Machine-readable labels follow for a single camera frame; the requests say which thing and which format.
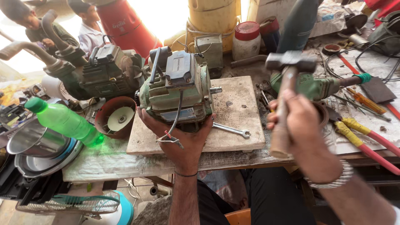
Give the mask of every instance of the wooden board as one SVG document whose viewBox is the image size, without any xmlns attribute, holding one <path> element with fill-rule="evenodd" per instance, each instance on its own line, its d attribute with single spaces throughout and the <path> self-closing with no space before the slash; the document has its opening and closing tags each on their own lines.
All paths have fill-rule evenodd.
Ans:
<svg viewBox="0 0 400 225">
<path fill-rule="evenodd" d="M 265 146 L 265 137 L 258 113 L 256 96 L 250 76 L 211 80 L 211 85 L 221 86 L 222 92 L 213 94 L 216 123 L 250 131 L 251 136 L 213 128 L 207 137 L 203 152 L 247 151 Z M 127 154 L 148 155 L 163 153 L 156 135 L 135 114 L 129 137 Z"/>
</svg>

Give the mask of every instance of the wristband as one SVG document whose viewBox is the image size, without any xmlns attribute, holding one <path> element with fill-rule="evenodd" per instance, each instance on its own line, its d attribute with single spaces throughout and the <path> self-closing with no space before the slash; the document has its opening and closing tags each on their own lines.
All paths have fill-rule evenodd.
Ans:
<svg viewBox="0 0 400 225">
<path fill-rule="evenodd" d="M 198 173 L 198 171 L 197 171 L 195 174 L 193 174 L 193 175 L 183 175 L 183 174 L 180 174 L 180 173 L 178 173 L 177 171 L 175 171 L 175 174 L 177 174 L 177 175 L 179 175 L 179 176 L 181 176 L 181 177 L 194 177 L 194 176 L 197 175 L 197 173 Z"/>
<path fill-rule="evenodd" d="M 304 177 L 304 179 L 308 182 L 311 188 L 335 188 L 335 187 L 340 187 L 344 184 L 346 184 L 350 178 L 353 177 L 353 167 L 346 162 L 345 160 L 340 160 L 340 162 L 343 165 L 343 172 L 340 175 L 340 177 L 328 184 L 314 184 L 308 177 Z"/>
</svg>

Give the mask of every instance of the orange stool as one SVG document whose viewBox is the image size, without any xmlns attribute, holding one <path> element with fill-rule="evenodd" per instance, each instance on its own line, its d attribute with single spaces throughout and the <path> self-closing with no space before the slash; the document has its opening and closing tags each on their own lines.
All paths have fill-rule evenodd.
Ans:
<svg viewBox="0 0 400 225">
<path fill-rule="evenodd" d="M 225 214 L 230 225 L 251 225 L 250 209 L 242 209 Z"/>
</svg>

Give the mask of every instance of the pliers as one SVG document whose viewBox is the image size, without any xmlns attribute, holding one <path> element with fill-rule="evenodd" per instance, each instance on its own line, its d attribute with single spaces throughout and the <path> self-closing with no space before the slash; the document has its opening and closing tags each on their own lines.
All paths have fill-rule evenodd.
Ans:
<svg viewBox="0 0 400 225">
<path fill-rule="evenodd" d="M 383 167 L 391 171 L 396 175 L 400 175 L 400 169 L 395 165 L 391 164 L 385 160 L 378 153 L 370 149 L 362 140 L 360 140 L 349 128 L 352 128 L 374 140 L 379 144 L 386 147 L 389 151 L 393 152 L 395 155 L 400 157 L 400 149 L 388 141 L 386 138 L 380 136 L 374 131 L 368 129 L 367 127 L 359 124 L 354 118 L 342 118 L 342 116 L 330 107 L 327 107 L 329 112 L 329 121 L 333 122 L 336 126 L 335 131 L 346 136 L 351 143 L 353 143 L 358 149 L 364 152 L 368 157 L 372 158 Z"/>
</svg>

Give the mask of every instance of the stainless steel bowl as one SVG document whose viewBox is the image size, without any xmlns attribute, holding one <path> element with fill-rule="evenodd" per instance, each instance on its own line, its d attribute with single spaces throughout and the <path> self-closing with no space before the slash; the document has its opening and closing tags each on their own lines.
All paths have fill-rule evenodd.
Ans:
<svg viewBox="0 0 400 225">
<path fill-rule="evenodd" d="M 55 158 L 63 153 L 69 142 L 69 137 L 44 127 L 38 119 L 33 119 L 9 139 L 7 151 L 10 154 Z"/>
</svg>

